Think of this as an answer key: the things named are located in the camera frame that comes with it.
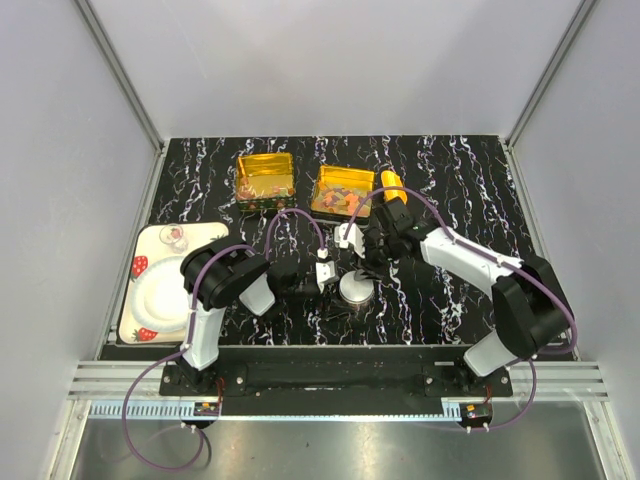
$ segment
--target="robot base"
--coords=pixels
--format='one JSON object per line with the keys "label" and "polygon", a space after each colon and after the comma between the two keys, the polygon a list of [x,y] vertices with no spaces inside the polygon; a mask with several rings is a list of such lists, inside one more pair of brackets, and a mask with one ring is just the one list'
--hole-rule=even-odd
{"label": "robot base", "polygon": [[224,396],[238,397],[245,394],[247,366],[243,363],[225,362],[196,372],[185,374],[184,365],[166,365],[162,370],[160,395],[163,397],[217,396],[216,379],[224,380]]}
{"label": "robot base", "polygon": [[352,271],[340,279],[340,295],[356,308],[369,302],[374,292],[373,281],[362,275],[361,271]]}
{"label": "robot base", "polygon": [[475,377],[472,372],[457,360],[448,364],[434,363],[424,365],[425,395],[427,397],[478,397],[487,395],[487,387],[491,387],[493,397],[511,397],[513,388],[509,372],[499,368],[486,377]]}

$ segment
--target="metal floor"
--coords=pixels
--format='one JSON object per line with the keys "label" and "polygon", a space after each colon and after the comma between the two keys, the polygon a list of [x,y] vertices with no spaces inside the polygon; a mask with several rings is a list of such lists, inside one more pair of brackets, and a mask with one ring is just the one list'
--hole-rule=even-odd
{"label": "metal floor", "polygon": [[[515,412],[496,406],[497,421]],[[172,432],[143,443],[172,422],[132,421],[135,444],[167,466],[187,461],[197,440]],[[604,479],[579,403],[534,404],[511,428],[466,435],[439,424],[226,422],[205,432],[212,453],[181,474],[164,474],[129,457],[115,420],[89,420],[73,479]]]}

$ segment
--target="strawberry placemat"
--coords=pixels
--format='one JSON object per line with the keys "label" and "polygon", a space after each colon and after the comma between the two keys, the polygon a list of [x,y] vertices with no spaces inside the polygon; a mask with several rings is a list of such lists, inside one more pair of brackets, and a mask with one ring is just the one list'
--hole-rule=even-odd
{"label": "strawberry placemat", "polygon": [[150,343],[178,343],[185,336],[185,329],[175,332],[154,332],[140,325],[131,311],[131,291],[136,279],[154,263],[165,258],[186,257],[216,238],[229,234],[223,223],[183,223],[171,225],[150,225],[138,234],[134,258],[131,262],[127,292],[120,315],[118,336],[129,345]]}

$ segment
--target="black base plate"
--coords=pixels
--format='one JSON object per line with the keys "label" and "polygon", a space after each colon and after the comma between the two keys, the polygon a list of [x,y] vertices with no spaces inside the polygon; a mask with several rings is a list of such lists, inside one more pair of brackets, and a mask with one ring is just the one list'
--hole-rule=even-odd
{"label": "black base plate", "polygon": [[[441,397],[485,396],[484,387],[465,394],[426,383],[429,376],[446,378],[441,362],[451,364],[467,348],[225,347],[214,368],[225,381],[226,415],[433,415],[442,413]],[[174,381],[179,374],[166,367],[163,377],[171,380],[162,382],[161,395],[197,395],[184,380]],[[493,396],[511,395],[505,374],[491,377]]]}

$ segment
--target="strawberry print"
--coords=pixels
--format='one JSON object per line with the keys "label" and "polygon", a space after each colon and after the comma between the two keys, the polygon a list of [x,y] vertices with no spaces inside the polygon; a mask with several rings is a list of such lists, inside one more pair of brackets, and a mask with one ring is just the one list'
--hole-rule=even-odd
{"label": "strawberry print", "polygon": [[131,280],[135,282],[136,278],[142,275],[142,272],[144,272],[148,266],[149,266],[149,259],[144,255],[140,255],[134,258],[133,264],[131,266]]}
{"label": "strawberry print", "polygon": [[158,332],[154,332],[153,330],[149,330],[148,328],[141,328],[140,330],[133,331],[133,341],[148,342],[156,338],[156,335],[158,335]]}

